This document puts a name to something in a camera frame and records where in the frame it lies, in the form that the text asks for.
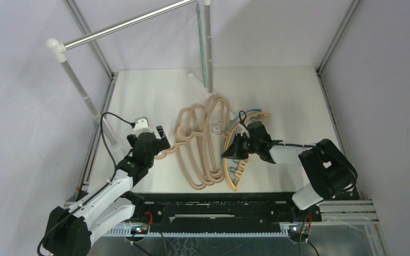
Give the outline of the green wire hanger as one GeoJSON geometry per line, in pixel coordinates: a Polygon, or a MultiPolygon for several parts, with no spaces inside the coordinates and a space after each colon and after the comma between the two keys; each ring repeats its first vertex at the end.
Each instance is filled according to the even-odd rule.
{"type": "Polygon", "coordinates": [[[207,61],[206,61],[206,52],[205,52],[204,39],[203,39],[203,31],[202,31],[203,26],[202,26],[199,1],[196,1],[195,13],[196,13],[196,19],[197,19],[197,24],[198,24],[202,81],[203,81],[204,88],[208,89],[209,82],[208,82],[208,74],[207,74],[207,61]]]}

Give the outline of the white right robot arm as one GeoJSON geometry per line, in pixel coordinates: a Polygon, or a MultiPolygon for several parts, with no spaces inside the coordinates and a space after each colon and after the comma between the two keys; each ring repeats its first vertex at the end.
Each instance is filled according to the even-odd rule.
{"type": "Polygon", "coordinates": [[[305,171],[308,184],[291,197],[287,207],[290,220],[300,222],[308,216],[308,208],[355,187],[358,174],[353,165],[329,139],[300,145],[273,140],[260,121],[245,126],[246,133],[237,133],[222,158],[245,160],[256,154],[271,164],[286,163],[290,157],[305,171]]]}

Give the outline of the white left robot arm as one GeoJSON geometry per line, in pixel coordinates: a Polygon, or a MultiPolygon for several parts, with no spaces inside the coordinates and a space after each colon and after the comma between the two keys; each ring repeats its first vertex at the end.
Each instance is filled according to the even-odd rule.
{"type": "Polygon", "coordinates": [[[53,255],[87,255],[93,244],[118,223],[127,219],[140,222],[145,217],[146,209],[140,204],[143,198],[136,194],[125,198],[124,194],[148,174],[155,156],[170,148],[170,143],[161,125],[156,128],[158,138],[141,121],[133,127],[135,134],[127,137],[132,151],[116,165],[111,178],[70,207],[58,206],[51,211],[38,255],[41,248],[53,255]]]}

